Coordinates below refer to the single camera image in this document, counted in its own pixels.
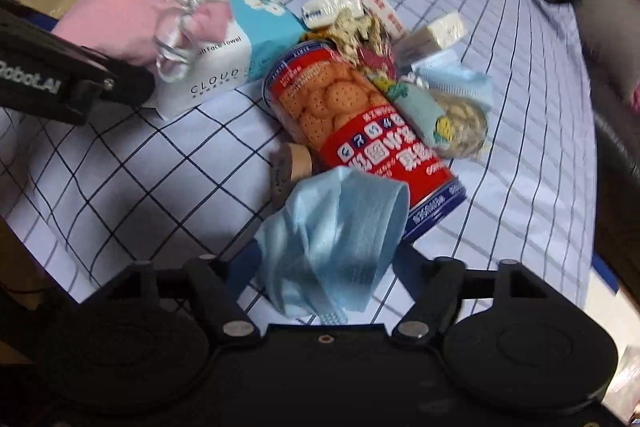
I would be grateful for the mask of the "light blue face mask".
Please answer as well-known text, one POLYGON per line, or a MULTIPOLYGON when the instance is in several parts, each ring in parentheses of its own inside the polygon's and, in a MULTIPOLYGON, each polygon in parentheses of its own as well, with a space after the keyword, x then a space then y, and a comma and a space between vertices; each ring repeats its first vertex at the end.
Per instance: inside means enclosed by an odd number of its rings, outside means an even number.
POLYGON ((273 308, 328 325, 364 311, 404 236, 409 200, 405 182, 348 167, 298 182, 255 234, 273 308))

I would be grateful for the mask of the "clear bag of snacks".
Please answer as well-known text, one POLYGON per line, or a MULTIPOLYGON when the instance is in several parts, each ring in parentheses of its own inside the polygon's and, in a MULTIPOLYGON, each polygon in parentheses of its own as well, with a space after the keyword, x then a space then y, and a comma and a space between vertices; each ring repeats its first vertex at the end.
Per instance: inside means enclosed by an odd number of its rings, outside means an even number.
POLYGON ((483 109, 468 98, 402 82, 406 91, 395 102, 416 135, 442 158, 476 155, 488 130, 483 109))

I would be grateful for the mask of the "red biscuit tin can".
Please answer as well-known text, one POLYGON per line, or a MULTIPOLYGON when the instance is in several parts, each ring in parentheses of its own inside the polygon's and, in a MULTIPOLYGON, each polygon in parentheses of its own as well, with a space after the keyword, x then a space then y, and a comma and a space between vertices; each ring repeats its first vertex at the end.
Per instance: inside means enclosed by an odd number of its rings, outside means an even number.
POLYGON ((326 41, 296 44, 278 58, 262 97, 293 140, 328 168, 340 166, 404 182, 404 239, 415 241, 465 200, 459 179, 407 118, 326 41))

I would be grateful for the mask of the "blue face mask on pile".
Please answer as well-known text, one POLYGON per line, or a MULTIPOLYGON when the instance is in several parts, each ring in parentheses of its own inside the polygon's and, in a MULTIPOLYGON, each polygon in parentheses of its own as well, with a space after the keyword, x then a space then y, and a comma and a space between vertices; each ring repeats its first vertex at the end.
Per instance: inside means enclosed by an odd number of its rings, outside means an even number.
POLYGON ((468 98, 489 113, 494 107, 492 79, 462 64, 453 49, 446 49, 422 58, 411 65, 412 71, 430 89, 460 98, 468 98))

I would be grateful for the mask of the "cleansing towel pack blue white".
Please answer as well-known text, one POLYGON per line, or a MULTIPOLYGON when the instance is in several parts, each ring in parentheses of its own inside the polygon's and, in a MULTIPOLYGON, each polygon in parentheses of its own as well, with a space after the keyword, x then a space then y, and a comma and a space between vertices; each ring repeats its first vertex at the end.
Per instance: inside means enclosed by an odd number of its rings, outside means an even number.
POLYGON ((304 25, 279 0, 230 0, 233 20, 220 43, 198 46, 186 77, 157 81, 153 106, 165 120, 248 82, 261 80, 298 43, 304 25))

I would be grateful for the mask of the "small white tissue packet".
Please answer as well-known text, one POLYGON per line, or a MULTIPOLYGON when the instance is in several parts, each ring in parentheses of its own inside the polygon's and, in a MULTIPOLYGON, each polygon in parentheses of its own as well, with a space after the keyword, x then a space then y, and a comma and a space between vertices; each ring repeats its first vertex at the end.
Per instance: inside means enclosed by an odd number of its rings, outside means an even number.
POLYGON ((403 68, 450 48, 468 34, 459 12, 443 15, 393 44, 395 65, 403 68))

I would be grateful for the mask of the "white tissue pack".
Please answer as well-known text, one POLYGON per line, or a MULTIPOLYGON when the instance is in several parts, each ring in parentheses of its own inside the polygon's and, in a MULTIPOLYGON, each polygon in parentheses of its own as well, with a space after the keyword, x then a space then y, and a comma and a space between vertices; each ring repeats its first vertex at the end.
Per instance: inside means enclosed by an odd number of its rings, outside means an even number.
POLYGON ((361 0, 309 0, 302 6, 302 21, 309 29, 331 26, 344 10, 353 18, 364 15, 361 0))

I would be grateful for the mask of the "red printed white tape roll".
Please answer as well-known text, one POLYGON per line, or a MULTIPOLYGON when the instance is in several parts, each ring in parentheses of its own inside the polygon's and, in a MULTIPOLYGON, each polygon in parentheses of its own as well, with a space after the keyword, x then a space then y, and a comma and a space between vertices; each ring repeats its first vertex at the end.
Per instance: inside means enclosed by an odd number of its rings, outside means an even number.
POLYGON ((407 35, 407 27, 386 0, 361 0, 361 3, 368 12, 381 21, 382 26, 393 41, 397 41, 407 35))

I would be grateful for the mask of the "grey pillow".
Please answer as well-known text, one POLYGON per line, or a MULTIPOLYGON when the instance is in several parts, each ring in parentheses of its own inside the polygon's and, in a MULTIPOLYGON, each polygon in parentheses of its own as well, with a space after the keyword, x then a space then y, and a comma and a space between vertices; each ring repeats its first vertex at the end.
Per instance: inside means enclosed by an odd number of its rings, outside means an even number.
POLYGON ((582 46, 639 112, 639 0, 576 0, 574 10, 582 46))

